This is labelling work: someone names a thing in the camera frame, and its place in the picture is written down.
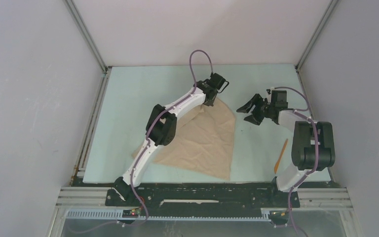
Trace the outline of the beige cloth napkin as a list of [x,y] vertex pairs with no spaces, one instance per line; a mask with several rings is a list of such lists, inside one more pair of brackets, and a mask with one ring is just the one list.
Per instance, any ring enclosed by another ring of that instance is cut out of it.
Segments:
[[148,165],[143,182],[230,180],[236,117],[222,100],[179,119],[174,140]]

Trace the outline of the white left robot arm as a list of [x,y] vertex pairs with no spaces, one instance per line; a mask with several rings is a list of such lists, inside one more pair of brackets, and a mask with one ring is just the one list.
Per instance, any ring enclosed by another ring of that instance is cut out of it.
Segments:
[[165,106],[154,106],[140,150],[127,171],[113,185],[117,199],[123,205],[132,205],[137,199],[135,188],[140,185],[144,172],[156,153],[175,138],[179,119],[197,106],[213,106],[217,95],[228,85],[229,81],[224,77],[211,73],[210,78],[196,81],[191,90],[176,101]]

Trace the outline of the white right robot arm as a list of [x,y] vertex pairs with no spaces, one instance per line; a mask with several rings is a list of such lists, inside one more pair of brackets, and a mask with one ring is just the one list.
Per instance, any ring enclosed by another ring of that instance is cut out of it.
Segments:
[[267,193],[273,206],[281,206],[287,194],[294,192],[310,175],[332,167],[336,160],[333,126],[327,121],[315,121],[304,115],[304,109],[289,107],[287,86],[267,89],[266,97],[255,94],[238,113],[247,114],[245,121],[260,125],[272,120],[292,132],[291,163],[275,177],[276,188]]

